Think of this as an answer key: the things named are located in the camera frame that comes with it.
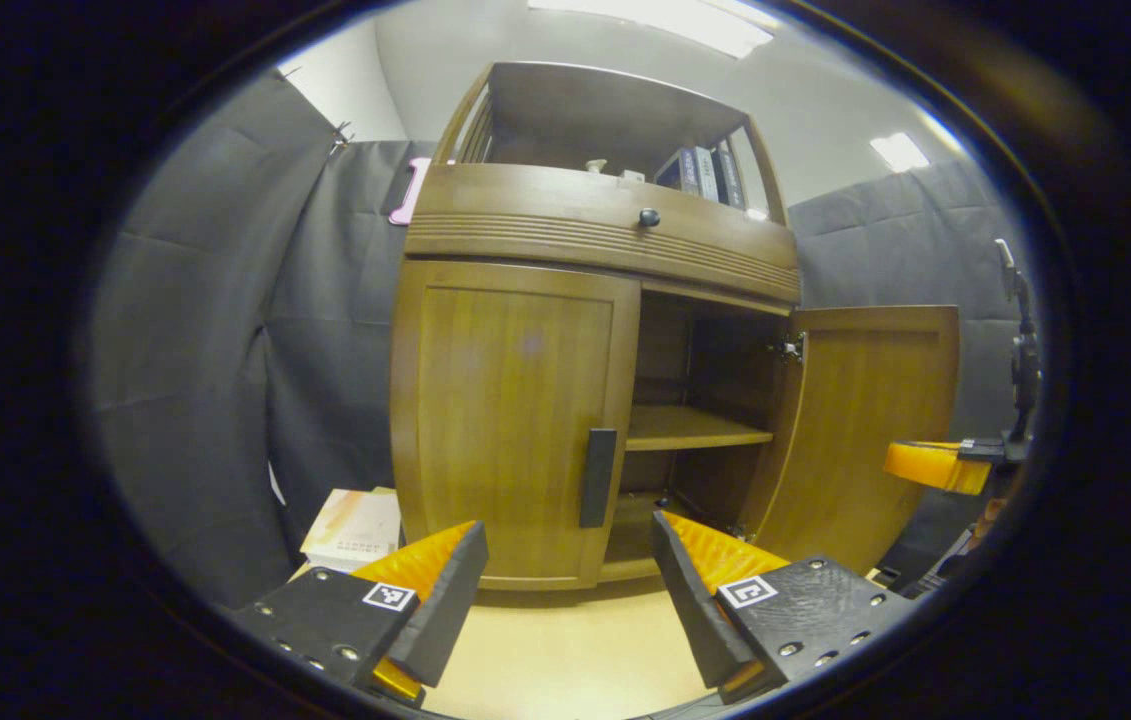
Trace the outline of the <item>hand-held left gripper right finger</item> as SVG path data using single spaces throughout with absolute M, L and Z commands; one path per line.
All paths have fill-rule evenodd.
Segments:
M 725 705 L 853 659 L 916 606 L 830 557 L 782 559 L 673 512 L 653 511 L 649 534 L 699 675 Z

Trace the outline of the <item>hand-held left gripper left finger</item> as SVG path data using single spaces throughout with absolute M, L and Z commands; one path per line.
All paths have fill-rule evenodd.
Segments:
M 363 569 L 312 564 L 227 616 L 308 673 L 418 706 L 442 679 L 487 559 L 486 524 L 465 521 Z

